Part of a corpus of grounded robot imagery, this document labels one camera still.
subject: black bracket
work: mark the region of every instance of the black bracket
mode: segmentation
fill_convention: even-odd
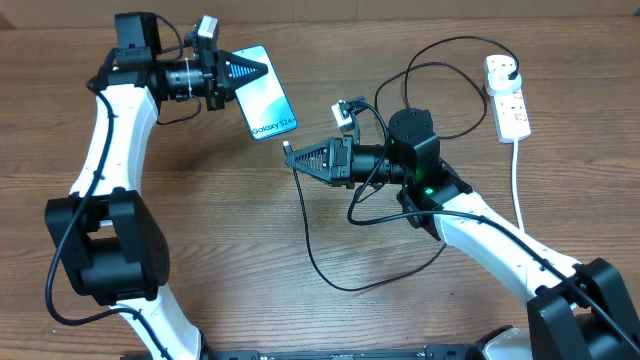
[[[72,195],[47,203],[45,222],[56,247],[79,202]],[[101,221],[113,223],[115,237],[89,237]],[[73,289],[99,305],[153,300],[169,278],[167,241],[137,191],[117,188],[111,195],[92,197],[66,241],[61,260]]]
[[[580,286],[636,343],[640,321],[620,273],[603,259],[576,268],[571,281]],[[577,299],[564,284],[542,287],[527,303],[534,360],[637,360],[593,311],[575,316],[569,303]],[[587,307],[577,301],[581,307]]]

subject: wooden table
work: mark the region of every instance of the wooden table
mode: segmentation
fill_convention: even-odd
[[[169,242],[170,284],[189,319],[216,349],[260,351],[403,348],[468,342],[503,324],[526,327],[515,297],[469,257],[447,249],[427,270],[362,293],[342,293],[313,271],[300,206],[281,142],[296,148],[339,136],[329,106],[366,94],[406,67],[423,46],[482,35],[519,57],[533,135],[522,143],[520,195],[527,231],[588,262],[604,257],[640,304],[640,20],[638,18],[439,20],[225,25],[222,49],[264,44],[300,121],[289,134],[254,142],[235,103],[184,124],[155,128],[142,193]],[[170,32],[163,30],[165,39]],[[144,350],[122,319],[79,328],[52,320],[43,287],[54,247],[43,221],[84,161],[95,101],[84,88],[116,43],[113,29],[0,32],[0,358],[116,359]],[[424,61],[455,64],[482,83],[490,45],[459,41]],[[473,89],[447,69],[411,78],[414,106],[436,131],[477,121]],[[192,111],[165,103],[162,118]],[[400,82],[381,94],[389,118]],[[363,142],[382,135],[362,116]],[[442,144],[442,156],[499,213],[514,219],[511,146],[488,119]],[[439,248],[405,221],[355,227],[352,191],[302,177],[319,266],[343,286],[417,267]],[[399,211],[389,186],[357,217]],[[60,271],[55,301],[69,317],[99,310]]]

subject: power strip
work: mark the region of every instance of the power strip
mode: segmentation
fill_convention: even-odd
[[[511,161],[511,193],[513,207],[516,212],[518,228],[524,231],[524,221],[520,211],[518,198],[518,149],[519,142],[531,135],[529,116],[522,96],[522,77],[509,80],[508,74],[515,69],[515,61],[506,55],[487,56],[484,61],[487,93],[491,96],[493,120],[496,123],[498,141],[513,143],[513,159]]]
[[[508,74],[513,71],[515,61],[506,55],[491,55],[484,62],[486,84],[495,80],[496,72]],[[522,88],[514,89],[506,95],[491,96],[493,119],[496,123],[498,141],[512,143],[531,135],[527,108],[524,104]]]

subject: phone screen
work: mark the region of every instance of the phone screen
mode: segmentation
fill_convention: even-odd
[[[236,90],[236,99],[251,136],[256,140],[266,139],[298,127],[298,121],[271,64],[267,49],[258,45],[236,50],[233,54],[264,63],[269,68],[266,75]]]

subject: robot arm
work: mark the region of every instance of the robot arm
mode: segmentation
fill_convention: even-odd
[[[113,54],[117,64],[106,61],[93,81],[115,115],[101,180],[88,194],[109,128],[106,105],[96,97],[96,125],[80,176],[68,198],[47,203],[45,222],[57,247],[64,239],[64,250],[58,251],[76,293],[91,295],[99,305],[137,312],[120,314],[149,348],[152,359],[203,360],[209,358],[206,342],[167,285],[167,242],[140,197],[147,142],[163,101],[203,97],[207,110],[223,109],[225,102],[235,98],[237,88],[268,69],[218,50],[218,21],[210,16],[204,16],[180,44],[193,47],[195,60],[157,60],[162,49],[156,19],[151,13],[116,15],[118,48]],[[232,77],[231,67],[238,65],[254,71]],[[81,199],[87,197],[84,216],[72,223]],[[71,232],[65,238],[69,226]],[[116,237],[88,236],[104,226],[113,226]],[[140,316],[152,331],[143,326]]]
[[[355,115],[363,101],[360,97],[334,105],[343,133],[358,128]],[[484,359],[637,359],[630,343],[640,335],[640,321],[613,266],[602,259],[582,265],[540,244],[491,210],[440,158],[440,140],[429,111],[400,110],[383,130],[389,139],[385,146],[360,145],[357,132],[298,151],[285,142],[285,164],[333,187],[353,188],[356,182],[374,187],[402,184],[396,198],[406,215],[353,220],[350,214],[356,197],[349,221],[371,225],[407,218],[414,228],[424,228],[435,239],[468,254],[526,305],[530,331],[494,335],[484,344]],[[592,313],[575,316],[576,306],[591,307]]]

